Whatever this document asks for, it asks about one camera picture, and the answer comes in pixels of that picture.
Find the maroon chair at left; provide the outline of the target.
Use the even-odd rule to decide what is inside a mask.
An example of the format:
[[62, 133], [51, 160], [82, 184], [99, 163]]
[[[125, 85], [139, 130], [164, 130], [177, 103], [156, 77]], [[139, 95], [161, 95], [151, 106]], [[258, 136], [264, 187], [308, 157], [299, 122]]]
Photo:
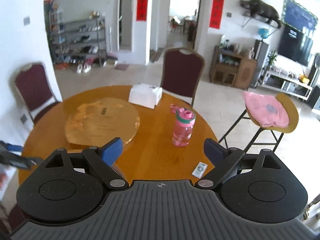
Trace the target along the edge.
[[52, 91], [43, 62], [23, 66], [14, 76], [14, 85], [34, 125], [61, 103]]

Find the round wooden table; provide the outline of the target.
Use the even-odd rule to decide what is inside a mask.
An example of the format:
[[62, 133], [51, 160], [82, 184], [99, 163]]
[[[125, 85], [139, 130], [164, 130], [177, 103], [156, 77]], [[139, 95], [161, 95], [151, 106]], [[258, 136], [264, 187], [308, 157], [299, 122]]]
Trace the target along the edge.
[[[82, 103], [99, 98], [119, 98], [128, 100], [130, 86], [106, 86], [87, 90], [67, 98], [54, 106], [34, 126], [24, 146], [24, 157], [46, 159], [57, 148], [68, 152], [81, 152], [85, 145], [70, 144], [64, 132], [67, 114]], [[205, 139], [215, 139], [210, 126], [202, 116], [196, 114], [195, 126], [189, 144], [176, 147], [172, 143], [175, 123], [171, 105], [187, 107], [182, 100], [164, 93], [154, 109], [136, 106], [140, 116], [140, 126], [135, 137], [124, 147], [116, 162], [128, 182], [133, 180], [181, 180], [197, 178], [192, 176], [199, 162], [208, 165], [207, 171], [214, 168], [203, 151]]]

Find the red door couplet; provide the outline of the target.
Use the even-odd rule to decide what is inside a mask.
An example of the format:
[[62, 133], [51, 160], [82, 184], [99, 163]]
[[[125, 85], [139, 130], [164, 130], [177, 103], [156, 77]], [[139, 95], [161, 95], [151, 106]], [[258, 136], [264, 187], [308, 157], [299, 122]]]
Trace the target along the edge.
[[220, 29], [222, 11], [225, 0], [213, 0], [209, 27]]
[[146, 21], [148, 0], [137, 0], [137, 21]]

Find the maroon chair at far side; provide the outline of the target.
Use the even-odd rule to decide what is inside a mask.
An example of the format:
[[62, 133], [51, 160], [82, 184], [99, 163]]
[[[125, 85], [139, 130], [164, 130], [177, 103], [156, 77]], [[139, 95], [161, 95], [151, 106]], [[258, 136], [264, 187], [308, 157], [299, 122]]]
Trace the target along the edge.
[[190, 98], [189, 105], [193, 106], [204, 66], [204, 58], [190, 48], [168, 49], [163, 58], [161, 87], [168, 92]]

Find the wooden bar stool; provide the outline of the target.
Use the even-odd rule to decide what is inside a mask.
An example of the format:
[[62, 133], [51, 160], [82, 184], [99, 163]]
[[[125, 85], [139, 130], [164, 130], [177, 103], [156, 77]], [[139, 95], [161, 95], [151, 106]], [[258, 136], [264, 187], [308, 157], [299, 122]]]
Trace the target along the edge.
[[[231, 131], [236, 127], [236, 125], [241, 120], [251, 120], [251, 122], [253, 122], [256, 126], [258, 126], [259, 129], [255, 133], [255, 135], [253, 135], [252, 139], [249, 141], [247, 146], [244, 148], [244, 152], [247, 153], [252, 146], [273, 146], [273, 150], [275, 151], [279, 143], [281, 142], [284, 134], [292, 133], [296, 129], [299, 121], [298, 111], [294, 103], [291, 101], [291, 99], [287, 95], [285, 95], [284, 93], [279, 93], [276, 95], [276, 99], [281, 103], [281, 105], [284, 107], [285, 111], [288, 114], [289, 125], [287, 127], [284, 127], [284, 128], [276, 127], [276, 126], [262, 127], [251, 116], [251, 114], [247, 111], [247, 109], [245, 109], [237, 118], [237, 120], [232, 124], [232, 126], [228, 129], [228, 131], [222, 136], [222, 138], [219, 139], [219, 143], [224, 142], [225, 145], [228, 147], [227, 135], [231, 133]], [[256, 142], [260, 133], [262, 133], [263, 131], [270, 131], [274, 138], [274, 142]]]

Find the metal shoe rack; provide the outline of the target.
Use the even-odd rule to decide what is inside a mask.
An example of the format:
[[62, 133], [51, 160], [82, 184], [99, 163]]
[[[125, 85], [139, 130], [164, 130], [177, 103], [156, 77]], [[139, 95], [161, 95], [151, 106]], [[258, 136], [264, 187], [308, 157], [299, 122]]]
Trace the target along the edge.
[[51, 12], [47, 37], [53, 64], [91, 63], [103, 66], [107, 52], [105, 19], [89, 17], [66, 22], [61, 12]]

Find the wooden side cabinet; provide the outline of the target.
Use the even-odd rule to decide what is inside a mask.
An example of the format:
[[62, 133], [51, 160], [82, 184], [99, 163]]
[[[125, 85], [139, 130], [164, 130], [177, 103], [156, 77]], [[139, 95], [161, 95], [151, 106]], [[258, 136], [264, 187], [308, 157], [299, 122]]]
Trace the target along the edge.
[[209, 80], [218, 85], [248, 90], [256, 67], [255, 59], [215, 46]]

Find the dark boar figure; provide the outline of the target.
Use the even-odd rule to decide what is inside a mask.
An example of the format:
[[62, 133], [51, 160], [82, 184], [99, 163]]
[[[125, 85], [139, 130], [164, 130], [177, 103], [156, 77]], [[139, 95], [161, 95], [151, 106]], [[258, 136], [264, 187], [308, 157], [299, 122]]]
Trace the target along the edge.
[[261, 16], [267, 19], [266, 23], [271, 24], [272, 21], [277, 23], [277, 28], [280, 29], [282, 27], [281, 20], [279, 18], [279, 14], [274, 7], [269, 4], [266, 4], [262, 0], [249, 0], [239, 1], [240, 6], [246, 10], [250, 11], [250, 16], [252, 18], [256, 18], [256, 16]]

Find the white tissue box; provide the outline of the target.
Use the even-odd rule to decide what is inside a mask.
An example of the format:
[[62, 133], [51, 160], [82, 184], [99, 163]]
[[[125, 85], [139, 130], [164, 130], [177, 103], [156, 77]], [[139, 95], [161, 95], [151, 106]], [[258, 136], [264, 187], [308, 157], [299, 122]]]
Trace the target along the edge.
[[163, 88], [161, 87], [138, 83], [132, 86], [128, 102], [154, 109], [161, 100], [162, 92]]

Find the pink water bottle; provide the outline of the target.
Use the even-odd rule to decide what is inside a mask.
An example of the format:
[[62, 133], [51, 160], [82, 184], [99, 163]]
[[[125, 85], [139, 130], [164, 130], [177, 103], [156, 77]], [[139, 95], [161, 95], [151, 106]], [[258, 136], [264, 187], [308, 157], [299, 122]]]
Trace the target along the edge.
[[177, 147], [187, 146], [191, 139], [196, 115], [191, 110], [176, 105], [170, 105], [170, 111], [175, 114], [172, 143]]

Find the white tv console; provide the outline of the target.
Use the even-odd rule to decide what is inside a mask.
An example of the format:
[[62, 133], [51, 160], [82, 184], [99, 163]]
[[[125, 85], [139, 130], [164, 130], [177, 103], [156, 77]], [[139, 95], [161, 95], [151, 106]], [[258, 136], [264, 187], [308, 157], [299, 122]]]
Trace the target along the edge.
[[298, 79], [293, 79], [288, 75], [279, 74], [272, 70], [267, 70], [260, 77], [258, 85], [302, 100], [308, 100], [313, 90], [311, 86], [300, 82]]

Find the red door couplet right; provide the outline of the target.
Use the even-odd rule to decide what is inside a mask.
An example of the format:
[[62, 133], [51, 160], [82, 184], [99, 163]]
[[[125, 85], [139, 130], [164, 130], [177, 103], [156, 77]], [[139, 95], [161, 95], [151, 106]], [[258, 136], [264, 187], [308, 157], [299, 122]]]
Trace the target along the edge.
[[222, 11], [225, 0], [213, 0], [209, 27], [220, 29]]

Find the golden lazy susan turntable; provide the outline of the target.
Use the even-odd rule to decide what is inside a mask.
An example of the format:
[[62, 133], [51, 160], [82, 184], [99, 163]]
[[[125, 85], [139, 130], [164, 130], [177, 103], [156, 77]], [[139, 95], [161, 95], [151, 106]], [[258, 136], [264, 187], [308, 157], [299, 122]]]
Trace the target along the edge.
[[117, 98], [83, 103], [68, 114], [65, 136], [70, 144], [103, 146], [114, 138], [128, 144], [137, 134], [140, 116], [135, 106]]

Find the red door couplet left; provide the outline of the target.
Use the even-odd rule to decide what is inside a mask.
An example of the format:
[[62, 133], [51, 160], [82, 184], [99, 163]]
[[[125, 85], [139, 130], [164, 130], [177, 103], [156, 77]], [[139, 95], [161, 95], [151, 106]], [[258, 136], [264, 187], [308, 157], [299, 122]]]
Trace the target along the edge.
[[137, 21], [146, 21], [148, 0], [137, 0]]

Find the blue globe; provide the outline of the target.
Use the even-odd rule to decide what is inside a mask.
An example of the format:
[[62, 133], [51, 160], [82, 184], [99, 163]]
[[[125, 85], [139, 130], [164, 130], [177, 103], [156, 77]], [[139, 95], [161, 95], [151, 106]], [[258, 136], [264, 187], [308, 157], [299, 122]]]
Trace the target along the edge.
[[260, 28], [258, 31], [259, 36], [261, 37], [261, 40], [267, 39], [269, 37], [269, 30], [266, 28]]

